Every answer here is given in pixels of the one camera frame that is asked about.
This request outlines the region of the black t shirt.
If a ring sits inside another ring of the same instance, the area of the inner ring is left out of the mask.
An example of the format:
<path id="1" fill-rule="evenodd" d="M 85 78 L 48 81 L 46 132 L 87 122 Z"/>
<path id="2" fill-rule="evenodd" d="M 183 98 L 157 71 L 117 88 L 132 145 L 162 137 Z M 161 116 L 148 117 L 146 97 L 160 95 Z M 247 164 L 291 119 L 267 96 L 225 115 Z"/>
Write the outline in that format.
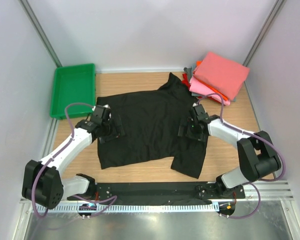
<path id="1" fill-rule="evenodd" d="M 97 105 L 109 105 L 113 119 L 121 120 L 123 136 L 97 144 L 102 169 L 173 157 L 171 169 L 192 178 L 202 172 L 208 135 L 203 141 L 179 136 L 190 120 L 195 99 L 173 73 L 157 90 L 99 96 Z"/>

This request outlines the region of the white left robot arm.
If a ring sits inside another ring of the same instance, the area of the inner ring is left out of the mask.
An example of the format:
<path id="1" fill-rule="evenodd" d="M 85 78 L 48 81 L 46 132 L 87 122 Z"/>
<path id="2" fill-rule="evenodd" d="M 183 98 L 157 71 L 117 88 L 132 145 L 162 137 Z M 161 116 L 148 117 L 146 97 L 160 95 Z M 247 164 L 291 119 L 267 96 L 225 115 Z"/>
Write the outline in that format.
<path id="1" fill-rule="evenodd" d="M 71 133 L 54 151 L 39 161 L 30 160 L 24 170 L 21 195 L 49 210 L 70 197 L 91 200 L 97 191 L 93 177 L 78 173 L 72 178 L 61 176 L 68 165 L 95 141 L 101 144 L 125 135 L 120 115 L 109 105 L 92 107 L 92 114 L 71 125 Z"/>

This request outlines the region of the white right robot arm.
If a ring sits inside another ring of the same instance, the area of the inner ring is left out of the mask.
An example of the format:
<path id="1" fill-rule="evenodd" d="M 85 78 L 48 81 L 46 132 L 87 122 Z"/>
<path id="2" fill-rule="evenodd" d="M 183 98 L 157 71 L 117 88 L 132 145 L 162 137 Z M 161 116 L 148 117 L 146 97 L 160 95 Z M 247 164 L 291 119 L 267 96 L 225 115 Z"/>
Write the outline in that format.
<path id="1" fill-rule="evenodd" d="M 209 115 L 201 104 L 193 104 L 188 116 L 181 119 L 178 136 L 202 143 L 212 136 L 237 150 L 239 166 L 216 178 L 215 192 L 221 198 L 227 198 L 243 184 L 261 180 L 282 168 L 278 152 L 267 132 L 239 128 L 221 116 Z"/>

